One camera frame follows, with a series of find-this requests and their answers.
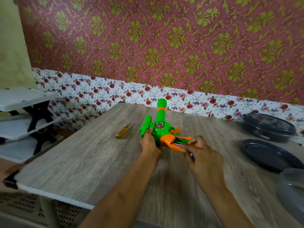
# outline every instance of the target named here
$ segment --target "hand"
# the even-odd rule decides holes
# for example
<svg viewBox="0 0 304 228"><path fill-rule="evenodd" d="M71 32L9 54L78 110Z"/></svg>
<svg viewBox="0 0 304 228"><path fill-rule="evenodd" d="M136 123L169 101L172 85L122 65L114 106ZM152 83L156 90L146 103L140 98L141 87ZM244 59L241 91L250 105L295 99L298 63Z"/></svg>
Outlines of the hand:
<svg viewBox="0 0 304 228"><path fill-rule="evenodd" d="M161 153L161 151L156 147L154 137L151 135L153 128L147 129L143 138L140 139L140 144L143 153Z"/></svg>
<svg viewBox="0 0 304 228"><path fill-rule="evenodd" d="M188 167L205 194L226 189L223 157L214 151L202 136L192 138L188 144L181 144L181 151L187 159Z"/></svg>

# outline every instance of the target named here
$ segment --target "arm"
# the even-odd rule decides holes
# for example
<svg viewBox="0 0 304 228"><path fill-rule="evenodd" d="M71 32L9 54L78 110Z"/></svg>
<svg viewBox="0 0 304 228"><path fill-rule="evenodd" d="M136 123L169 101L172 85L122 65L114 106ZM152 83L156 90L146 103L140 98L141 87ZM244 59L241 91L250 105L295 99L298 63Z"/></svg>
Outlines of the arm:
<svg viewBox="0 0 304 228"><path fill-rule="evenodd" d="M79 228L129 228L133 225L155 167L161 156L152 130L140 140L142 153L128 172L93 208Z"/></svg>
<svg viewBox="0 0 304 228"><path fill-rule="evenodd" d="M254 228L226 187L222 155L214 151L202 136L194 137L188 144L181 145L181 150L222 225L225 228Z"/></svg>

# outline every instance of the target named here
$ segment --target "table surface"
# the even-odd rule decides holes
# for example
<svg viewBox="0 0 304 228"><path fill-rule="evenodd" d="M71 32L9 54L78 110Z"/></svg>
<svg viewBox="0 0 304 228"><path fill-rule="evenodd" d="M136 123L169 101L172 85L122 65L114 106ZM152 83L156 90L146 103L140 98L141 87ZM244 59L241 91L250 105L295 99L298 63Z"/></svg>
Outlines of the table surface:
<svg viewBox="0 0 304 228"><path fill-rule="evenodd" d="M126 173L141 152L138 130L146 115L157 109L119 103L81 130L25 166L16 176L20 189L92 209ZM224 157L227 187L255 227L302 227L276 196L278 175L248 160L239 149L242 140L256 138L240 123L173 111L166 121L181 136L202 135ZM130 124L127 134L115 135ZM290 141L276 145L304 161L303 148ZM179 152L162 148L138 219L174 228L221 227L206 196Z"/></svg>

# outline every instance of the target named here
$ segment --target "orange ring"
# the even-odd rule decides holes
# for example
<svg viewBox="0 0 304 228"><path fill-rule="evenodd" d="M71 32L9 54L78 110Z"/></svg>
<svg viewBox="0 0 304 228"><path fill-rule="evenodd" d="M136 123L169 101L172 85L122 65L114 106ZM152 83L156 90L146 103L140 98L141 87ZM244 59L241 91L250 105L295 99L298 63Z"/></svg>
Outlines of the orange ring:
<svg viewBox="0 0 304 228"><path fill-rule="evenodd" d="M158 107L158 108L157 108L157 111L159 111L159 110L163 110L163 111L165 111L165 113L166 113L166 108L165 108L165 107L162 107L162 106L161 106L161 107Z"/></svg>

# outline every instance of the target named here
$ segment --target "pink damask wallpaper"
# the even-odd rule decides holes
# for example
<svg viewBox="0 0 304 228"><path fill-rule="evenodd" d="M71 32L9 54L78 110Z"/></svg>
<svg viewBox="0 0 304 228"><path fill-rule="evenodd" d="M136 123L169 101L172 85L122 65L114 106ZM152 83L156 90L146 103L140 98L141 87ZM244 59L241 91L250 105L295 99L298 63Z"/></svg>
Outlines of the pink damask wallpaper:
<svg viewBox="0 0 304 228"><path fill-rule="evenodd" d="M304 104L304 0L18 0L32 67Z"/></svg>

